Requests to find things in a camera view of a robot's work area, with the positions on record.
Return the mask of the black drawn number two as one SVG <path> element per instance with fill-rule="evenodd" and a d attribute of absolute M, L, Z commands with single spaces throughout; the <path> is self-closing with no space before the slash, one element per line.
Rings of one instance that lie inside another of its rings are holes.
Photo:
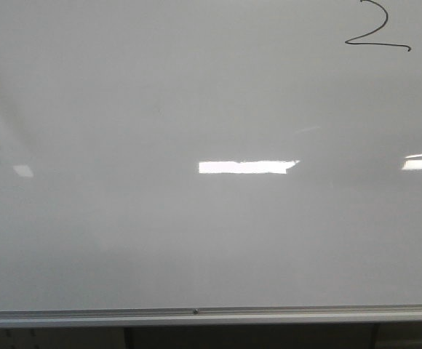
<path fill-rule="evenodd" d="M 393 48 L 400 48 L 404 49 L 406 52 L 411 52 L 412 47 L 407 44 L 400 44 L 400 43 L 391 43 L 391 42 L 379 42 L 379 41 L 362 41 L 363 39 L 366 39 L 368 37 L 371 37 L 375 35 L 376 33 L 383 30 L 388 24 L 390 19 L 390 14 L 387 8 L 384 7 L 384 5 L 380 4 L 378 1 L 372 1 L 372 0 L 364 0 L 360 1 L 360 4 L 366 3 L 370 4 L 371 6 L 374 6 L 375 8 L 378 8 L 382 15 L 383 19 L 379 25 L 377 25 L 374 29 L 365 32 L 359 36 L 351 37 L 350 39 L 346 39 L 344 41 L 345 45 L 349 46 L 372 46 L 372 47 L 393 47 Z"/>

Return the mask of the grey pegboard panel under board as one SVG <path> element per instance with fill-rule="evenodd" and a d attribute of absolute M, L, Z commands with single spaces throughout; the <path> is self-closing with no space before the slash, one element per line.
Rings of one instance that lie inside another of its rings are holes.
<path fill-rule="evenodd" d="M 127 348 L 119 328 L 0 329 L 0 348 Z"/>

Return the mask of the white whiteboard with aluminium frame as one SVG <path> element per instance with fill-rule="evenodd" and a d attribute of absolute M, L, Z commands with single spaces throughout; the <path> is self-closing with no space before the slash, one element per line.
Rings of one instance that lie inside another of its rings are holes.
<path fill-rule="evenodd" d="M 0 328 L 422 321 L 422 1 L 0 1 Z"/>

